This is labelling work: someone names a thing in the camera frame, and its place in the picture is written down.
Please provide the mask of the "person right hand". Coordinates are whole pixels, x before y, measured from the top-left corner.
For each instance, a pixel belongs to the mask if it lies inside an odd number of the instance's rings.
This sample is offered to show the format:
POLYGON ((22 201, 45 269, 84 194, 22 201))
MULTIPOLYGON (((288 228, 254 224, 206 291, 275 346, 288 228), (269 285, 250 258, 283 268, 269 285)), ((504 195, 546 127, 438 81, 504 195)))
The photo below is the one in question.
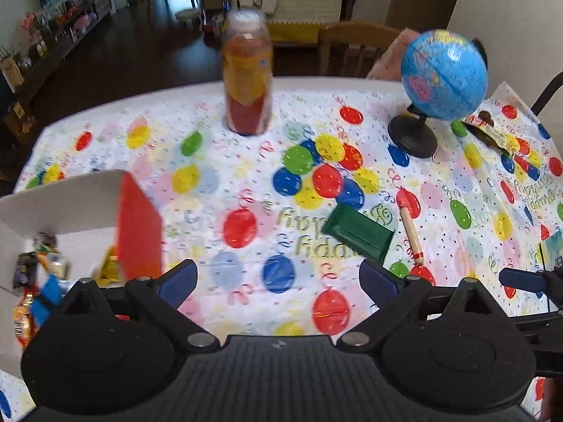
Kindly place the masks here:
POLYGON ((539 421, 558 422, 563 415, 563 380, 546 378, 544 381, 544 397, 541 404, 539 421))

